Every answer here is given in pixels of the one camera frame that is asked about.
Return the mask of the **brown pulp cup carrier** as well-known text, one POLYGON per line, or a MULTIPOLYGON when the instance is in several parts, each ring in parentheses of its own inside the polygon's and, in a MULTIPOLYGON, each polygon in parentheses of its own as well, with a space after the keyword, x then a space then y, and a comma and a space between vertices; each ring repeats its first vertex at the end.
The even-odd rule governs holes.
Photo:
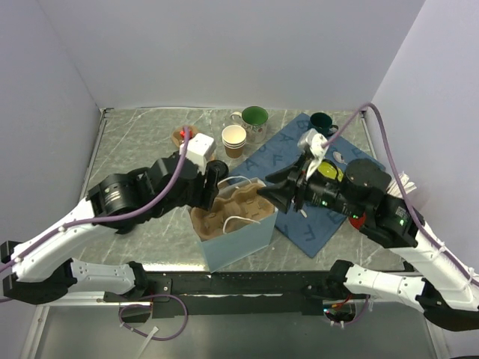
POLYGON ((257 227, 261 220, 276 212, 276 208, 257 193, 262 187, 260 183, 252 183, 235 188, 230 194, 218 196, 209 211, 193 208, 190 218, 200 239, 214 239, 249 224, 257 227))

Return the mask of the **light blue paper bag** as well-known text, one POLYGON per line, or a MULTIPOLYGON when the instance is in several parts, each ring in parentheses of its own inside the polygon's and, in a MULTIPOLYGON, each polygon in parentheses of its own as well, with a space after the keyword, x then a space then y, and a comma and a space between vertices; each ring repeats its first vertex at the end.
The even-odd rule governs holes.
MULTIPOLYGON (((233 178, 238 182, 222 188, 217 197, 230 194, 235 188, 241 188, 247 184, 260 183, 263 187, 265 186, 265 183, 257 177, 250 179, 244 176, 234 176, 233 178)), ((276 209, 276 212, 261 220, 257 227, 249 224, 232 233, 223 234, 207 241, 202 241, 198 236, 199 246, 208 271, 211 273, 219 271, 269 246, 277 215, 278 210, 276 209)))

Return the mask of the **stack of brown paper cups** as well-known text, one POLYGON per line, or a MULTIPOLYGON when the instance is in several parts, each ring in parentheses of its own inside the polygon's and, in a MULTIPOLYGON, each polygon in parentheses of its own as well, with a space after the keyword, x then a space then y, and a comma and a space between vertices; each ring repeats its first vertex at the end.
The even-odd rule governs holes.
POLYGON ((232 159, 239 158, 246 143, 246 131, 239 125, 230 125, 222 130, 222 143, 225 153, 232 159))

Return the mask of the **black plastic cup lid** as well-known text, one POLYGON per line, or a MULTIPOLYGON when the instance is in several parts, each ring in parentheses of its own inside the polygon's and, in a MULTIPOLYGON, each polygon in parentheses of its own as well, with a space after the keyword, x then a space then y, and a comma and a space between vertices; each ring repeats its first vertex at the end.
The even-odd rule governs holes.
POLYGON ((212 160, 207 163, 209 169, 215 170, 218 173, 218 180, 224 180, 228 177, 228 165, 221 160, 212 160))

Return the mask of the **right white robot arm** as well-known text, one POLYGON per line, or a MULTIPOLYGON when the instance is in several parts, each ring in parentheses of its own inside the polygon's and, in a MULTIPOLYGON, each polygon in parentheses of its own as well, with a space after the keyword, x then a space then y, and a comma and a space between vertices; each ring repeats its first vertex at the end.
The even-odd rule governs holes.
POLYGON ((417 277, 373 271, 346 260, 336 260, 326 278, 311 288, 324 299, 365 295, 411 307, 448 331, 478 329, 478 284, 472 271, 433 235, 416 210, 387 192, 391 177, 369 159, 350 162, 342 179, 316 172, 306 176, 309 161, 296 163, 267 176, 270 183, 258 194, 283 213, 304 205, 327 208, 353 220, 356 229, 385 249, 405 259, 417 277))

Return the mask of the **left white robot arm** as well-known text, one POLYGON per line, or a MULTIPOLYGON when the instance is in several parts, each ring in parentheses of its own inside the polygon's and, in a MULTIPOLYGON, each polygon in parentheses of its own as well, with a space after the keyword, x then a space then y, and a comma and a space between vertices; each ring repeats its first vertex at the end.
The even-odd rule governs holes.
POLYGON ((218 184, 229 174, 220 160, 200 168, 174 153, 151 167, 107 176, 65 217, 37 237, 1 244, 1 301, 48 304, 74 292, 109 292, 138 301, 150 289, 141 263, 109 266, 76 259, 91 242, 124 235, 173 209, 210 209, 218 184))

